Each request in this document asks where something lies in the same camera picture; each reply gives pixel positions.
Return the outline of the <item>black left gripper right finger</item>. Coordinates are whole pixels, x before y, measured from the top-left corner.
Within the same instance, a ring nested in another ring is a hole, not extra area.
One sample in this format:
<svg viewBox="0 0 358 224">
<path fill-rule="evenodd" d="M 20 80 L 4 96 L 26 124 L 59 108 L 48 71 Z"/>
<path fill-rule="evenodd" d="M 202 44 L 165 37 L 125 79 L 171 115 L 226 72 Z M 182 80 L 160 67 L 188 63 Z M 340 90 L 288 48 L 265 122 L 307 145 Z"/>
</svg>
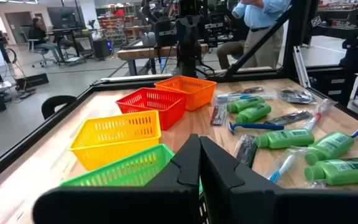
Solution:
<svg viewBox="0 0 358 224">
<path fill-rule="evenodd" d="M 358 190 L 283 189 L 210 138 L 200 142 L 209 224 L 358 224 Z"/>
</svg>

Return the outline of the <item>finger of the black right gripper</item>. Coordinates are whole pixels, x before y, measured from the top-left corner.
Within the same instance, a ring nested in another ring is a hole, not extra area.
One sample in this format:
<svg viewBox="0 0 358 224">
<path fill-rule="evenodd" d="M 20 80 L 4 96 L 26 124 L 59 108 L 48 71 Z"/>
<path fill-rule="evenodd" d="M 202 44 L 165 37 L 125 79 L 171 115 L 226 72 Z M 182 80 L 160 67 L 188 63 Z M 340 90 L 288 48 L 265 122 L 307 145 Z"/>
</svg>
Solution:
<svg viewBox="0 0 358 224">
<path fill-rule="evenodd" d="M 177 28 L 177 59 L 186 59 L 186 40 L 188 29 L 184 24 L 176 24 Z"/>
<path fill-rule="evenodd" d="M 189 34 L 188 54 L 194 59 L 200 59 L 201 57 L 201 44 L 198 42 L 199 36 L 199 23 L 193 24 Z"/>
</svg>

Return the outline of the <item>blue white bagged toothbrush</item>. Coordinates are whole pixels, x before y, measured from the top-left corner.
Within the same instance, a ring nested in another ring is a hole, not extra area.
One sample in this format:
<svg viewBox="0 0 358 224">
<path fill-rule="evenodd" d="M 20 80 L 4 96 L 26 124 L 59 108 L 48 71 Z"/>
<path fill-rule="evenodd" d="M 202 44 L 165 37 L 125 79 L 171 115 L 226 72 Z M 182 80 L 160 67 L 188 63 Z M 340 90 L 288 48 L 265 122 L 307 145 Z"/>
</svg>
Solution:
<svg viewBox="0 0 358 224">
<path fill-rule="evenodd" d="M 305 166 L 307 147 L 289 147 L 285 149 L 268 167 L 263 176 L 275 184 L 283 184 L 284 176 L 296 172 Z"/>
<path fill-rule="evenodd" d="M 261 98 L 263 98 L 264 100 L 272 100 L 275 98 L 275 95 L 273 94 L 222 94 L 222 95 L 217 95 L 215 97 L 215 100 L 217 102 L 221 102 L 221 103 L 227 103 L 230 101 L 236 101 L 236 100 L 243 100 L 246 98 L 251 98 L 251 97 L 256 97 L 259 96 Z"/>
</svg>

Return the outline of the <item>green shampoo bottle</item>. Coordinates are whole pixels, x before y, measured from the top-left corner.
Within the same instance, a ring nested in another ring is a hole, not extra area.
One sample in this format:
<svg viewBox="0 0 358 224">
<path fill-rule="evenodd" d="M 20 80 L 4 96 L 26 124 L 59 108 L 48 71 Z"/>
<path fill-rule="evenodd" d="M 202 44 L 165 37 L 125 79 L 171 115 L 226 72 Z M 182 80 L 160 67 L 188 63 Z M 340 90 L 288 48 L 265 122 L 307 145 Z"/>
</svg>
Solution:
<svg viewBox="0 0 358 224">
<path fill-rule="evenodd" d="M 226 110 L 228 113 L 239 113 L 244 109 L 250 108 L 259 103 L 264 103 L 265 100 L 260 96 L 253 96 L 250 98 L 240 99 L 228 103 L 226 105 Z"/>
<path fill-rule="evenodd" d="M 314 143 L 313 133 L 308 129 L 283 129 L 269 131 L 257 136 L 255 143 L 259 148 L 283 149 L 290 146 L 308 146 Z"/>
<path fill-rule="evenodd" d="M 329 185 L 358 184 L 358 157 L 318 161 L 304 169 L 307 180 L 324 180 Z"/>
<path fill-rule="evenodd" d="M 256 104 L 239 112 L 236 116 L 236 123 L 253 123 L 267 116 L 271 111 L 271 106 L 266 103 Z"/>
<path fill-rule="evenodd" d="M 305 160 L 309 165 L 318 161 L 338 159 L 354 145 L 354 138 L 341 132 L 332 132 L 308 146 Z"/>
</svg>

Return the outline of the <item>wooden workbench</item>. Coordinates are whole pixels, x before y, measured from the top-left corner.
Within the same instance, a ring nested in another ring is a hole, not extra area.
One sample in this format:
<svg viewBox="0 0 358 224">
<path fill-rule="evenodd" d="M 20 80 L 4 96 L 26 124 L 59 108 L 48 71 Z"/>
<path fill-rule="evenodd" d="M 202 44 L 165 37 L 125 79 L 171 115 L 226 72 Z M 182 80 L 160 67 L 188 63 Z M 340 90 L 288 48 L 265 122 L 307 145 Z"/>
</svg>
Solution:
<svg viewBox="0 0 358 224">
<path fill-rule="evenodd" d="M 188 45 L 186 46 L 186 59 L 177 59 L 177 46 L 149 47 L 145 45 L 127 46 L 118 51 L 117 57 L 121 60 L 136 60 L 141 58 L 173 58 L 177 60 L 177 75 L 196 77 L 197 65 L 202 64 L 202 55 L 209 51 L 208 44 L 201 44 L 201 57 L 194 59 L 189 56 Z"/>
</svg>

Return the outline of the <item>orange plastic basket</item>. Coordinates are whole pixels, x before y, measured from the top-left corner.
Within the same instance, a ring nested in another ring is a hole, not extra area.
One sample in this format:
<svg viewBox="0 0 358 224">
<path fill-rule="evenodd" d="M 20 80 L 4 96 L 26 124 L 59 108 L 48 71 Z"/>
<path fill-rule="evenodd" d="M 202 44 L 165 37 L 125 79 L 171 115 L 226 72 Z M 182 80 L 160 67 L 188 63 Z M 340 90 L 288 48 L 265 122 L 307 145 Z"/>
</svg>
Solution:
<svg viewBox="0 0 358 224">
<path fill-rule="evenodd" d="M 193 111 L 211 102 L 216 82 L 175 76 L 166 80 L 154 83 L 159 90 L 176 91 L 186 94 L 186 110 Z"/>
</svg>

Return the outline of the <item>black computer tower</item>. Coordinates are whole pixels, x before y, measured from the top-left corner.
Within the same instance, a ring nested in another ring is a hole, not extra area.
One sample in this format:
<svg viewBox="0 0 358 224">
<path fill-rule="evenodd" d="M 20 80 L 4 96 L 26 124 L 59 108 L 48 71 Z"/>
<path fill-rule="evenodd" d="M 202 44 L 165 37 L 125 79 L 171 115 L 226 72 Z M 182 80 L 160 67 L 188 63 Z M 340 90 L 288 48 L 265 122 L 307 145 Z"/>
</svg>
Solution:
<svg viewBox="0 0 358 224">
<path fill-rule="evenodd" d="M 112 53 L 112 42 L 107 38 L 99 38 L 93 41 L 94 56 L 99 60 L 104 60 Z"/>
</svg>

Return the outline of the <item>green plastic basket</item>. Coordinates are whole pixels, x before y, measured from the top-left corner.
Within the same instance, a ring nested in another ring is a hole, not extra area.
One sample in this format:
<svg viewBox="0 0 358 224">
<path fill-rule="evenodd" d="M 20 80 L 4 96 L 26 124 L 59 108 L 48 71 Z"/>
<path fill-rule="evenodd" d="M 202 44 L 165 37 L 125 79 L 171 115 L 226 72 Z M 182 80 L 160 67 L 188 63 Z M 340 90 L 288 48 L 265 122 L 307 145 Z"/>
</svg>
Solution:
<svg viewBox="0 0 358 224">
<path fill-rule="evenodd" d="M 70 178 L 61 187 L 179 187 L 173 174 L 161 173 L 175 153 L 164 144 L 157 144 L 133 155 Z"/>
</svg>

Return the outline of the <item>yellow plastic basket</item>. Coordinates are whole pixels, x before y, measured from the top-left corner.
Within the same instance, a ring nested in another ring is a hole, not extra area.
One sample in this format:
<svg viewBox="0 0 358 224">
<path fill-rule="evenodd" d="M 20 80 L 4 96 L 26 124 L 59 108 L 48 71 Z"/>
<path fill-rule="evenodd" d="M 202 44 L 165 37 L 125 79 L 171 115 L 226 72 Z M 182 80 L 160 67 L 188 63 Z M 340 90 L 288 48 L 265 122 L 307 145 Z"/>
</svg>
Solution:
<svg viewBox="0 0 358 224">
<path fill-rule="evenodd" d="M 86 170 L 143 151 L 159 143 L 161 128 L 157 110 L 85 120 L 70 151 Z"/>
</svg>

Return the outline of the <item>red white bagged toothbrush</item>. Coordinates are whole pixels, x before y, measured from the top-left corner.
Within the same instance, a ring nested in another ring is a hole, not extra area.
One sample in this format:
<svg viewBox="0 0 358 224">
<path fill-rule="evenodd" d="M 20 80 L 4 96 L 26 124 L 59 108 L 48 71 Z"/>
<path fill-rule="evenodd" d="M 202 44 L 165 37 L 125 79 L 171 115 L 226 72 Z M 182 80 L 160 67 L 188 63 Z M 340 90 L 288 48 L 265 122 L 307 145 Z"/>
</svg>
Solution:
<svg viewBox="0 0 358 224">
<path fill-rule="evenodd" d="M 303 127 L 311 131 L 316 126 L 316 123 L 327 112 L 327 110 L 329 110 L 332 106 L 335 106 L 336 104 L 337 101 L 333 101 L 328 98 L 323 99 L 320 103 L 317 104 L 314 111 L 312 112 L 311 119 Z"/>
</svg>

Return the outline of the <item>silver aluminium strut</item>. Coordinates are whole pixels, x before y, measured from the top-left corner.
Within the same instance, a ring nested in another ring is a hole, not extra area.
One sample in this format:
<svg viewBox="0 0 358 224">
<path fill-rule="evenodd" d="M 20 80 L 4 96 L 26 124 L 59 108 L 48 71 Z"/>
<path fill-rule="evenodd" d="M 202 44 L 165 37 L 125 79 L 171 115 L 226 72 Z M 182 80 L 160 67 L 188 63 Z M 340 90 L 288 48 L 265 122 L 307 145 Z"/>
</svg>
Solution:
<svg viewBox="0 0 358 224">
<path fill-rule="evenodd" d="M 293 59 L 294 59 L 295 68 L 298 74 L 300 85 L 303 86 L 304 88 L 310 88 L 311 87 L 310 79 L 306 70 L 306 66 L 299 45 L 293 47 Z"/>
</svg>

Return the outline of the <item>grey office chair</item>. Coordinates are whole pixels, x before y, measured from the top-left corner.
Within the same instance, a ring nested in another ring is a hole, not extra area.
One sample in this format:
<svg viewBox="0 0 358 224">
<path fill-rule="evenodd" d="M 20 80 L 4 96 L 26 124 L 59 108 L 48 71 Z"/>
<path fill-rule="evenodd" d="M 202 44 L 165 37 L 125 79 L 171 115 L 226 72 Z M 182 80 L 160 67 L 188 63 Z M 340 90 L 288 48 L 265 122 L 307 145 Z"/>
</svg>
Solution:
<svg viewBox="0 0 358 224">
<path fill-rule="evenodd" d="M 33 54 L 40 55 L 42 57 L 40 60 L 35 61 L 31 65 L 32 68 L 35 68 L 37 65 L 39 65 L 40 67 L 44 68 L 47 65 L 47 62 L 54 62 L 53 59 L 45 57 L 45 55 L 48 53 L 47 49 L 36 49 L 35 48 L 35 41 L 37 41 L 37 39 L 30 39 L 29 38 L 30 26 L 21 26 L 21 31 L 22 31 L 22 33 L 24 35 L 24 38 L 26 39 L 28 51 L 33 53 Z"/>
</svg>

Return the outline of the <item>black drawer cabinet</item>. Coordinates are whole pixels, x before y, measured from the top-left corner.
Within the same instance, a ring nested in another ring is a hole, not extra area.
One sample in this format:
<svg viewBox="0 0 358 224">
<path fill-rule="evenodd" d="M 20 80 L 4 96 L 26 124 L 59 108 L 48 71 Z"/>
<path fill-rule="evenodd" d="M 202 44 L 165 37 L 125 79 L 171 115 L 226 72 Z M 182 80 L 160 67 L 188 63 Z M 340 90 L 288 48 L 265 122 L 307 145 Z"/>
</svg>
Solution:
<svg viewBox="0 0 358 224">
<path fill-rule="evenodd" d="M 357 75 L 353 73 L 310 77 L 311 87 L 340 105 L 347 106 Z"/>
</svg>

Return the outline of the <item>black floor bar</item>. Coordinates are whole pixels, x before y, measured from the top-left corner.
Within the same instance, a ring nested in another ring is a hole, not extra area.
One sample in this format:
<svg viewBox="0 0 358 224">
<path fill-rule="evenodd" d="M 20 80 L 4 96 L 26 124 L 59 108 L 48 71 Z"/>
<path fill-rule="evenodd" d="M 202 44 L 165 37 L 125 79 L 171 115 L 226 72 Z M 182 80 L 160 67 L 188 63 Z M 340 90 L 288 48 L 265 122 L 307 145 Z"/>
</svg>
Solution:
<svg viewBox="0 0 358 224">
<path fill-rule="evenodd" d="M 16 80 L 16 90 L 27 90 L 35 86 L 49 83 L 48 76 L 46 73 L 33 75 L 29 77 L 23 77 Z"/>
</svg>

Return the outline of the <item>black table frame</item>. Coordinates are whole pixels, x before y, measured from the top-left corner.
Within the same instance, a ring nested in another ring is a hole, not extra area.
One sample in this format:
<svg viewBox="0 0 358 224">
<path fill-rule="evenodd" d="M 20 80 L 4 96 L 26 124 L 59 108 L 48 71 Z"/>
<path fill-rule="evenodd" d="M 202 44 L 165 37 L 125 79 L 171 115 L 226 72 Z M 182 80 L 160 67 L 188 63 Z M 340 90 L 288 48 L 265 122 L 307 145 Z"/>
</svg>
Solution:
<svg viewBox="0 0 358 224">
<path fill-rule="evenodd" d="M 206 80 L 217 83 L 230 83 L 230 82 L 245 82 L 257 80 L 276 80 L 276 79 L 291 79 L 296 80 L 295 60 L 289 56 L 290 47 L 295 46 L 295 41 L 299 35 L 295 33 L 296 28 L 303 27 L 305 16 L 303 13 L 309 13 L 309 7 L 314 0 L 293 0 L 292 5 L 285 11 L 275 25 L 270 28 L 262 39 L 251 47 L 250 52 L 242 56 L 239 61 L 231 66 L 228 71 L 219 73 L 217 75 L 210 75 Z M 289 22 L 289 38 L 285 47 L 285 56 L 283 67 L 277 69 L 265 70 L 246 70 L 240 71 L 239 68 L 247 59 L 250 58 L 252 53 L 259 50 L 260 46 L 276 31 L 279 26 L 284 22 Z M 131 90 L 142 87 L 152 87 L 158 81 L 164 81 L 170 78 L 171 75 L 150 75 L 149 77 L 121 77 L 117 80 L 108 78 L 107 80 L 100 80 L 90 85 L 82 94 L 75 98 L 75 101 L 68 106 L 64 106 L 58 112 L 51 115 L 45 122 L 43 122 L 35 131 L 32 131 L 24 139 L 12 146 L 8 151 L 0 156 L 0 175 L 4 172 L 13 162 L 20 156 L 28 151 L 35 143 L 42 137 L 48 134 L 51 129 L 58 125 L 63 118 L 68 116 L 74 109 L 76 109 L 82 102 L 84 102 L 90 95 L 96 91 L 116 91 L 116 90 Z"/>
</svg>

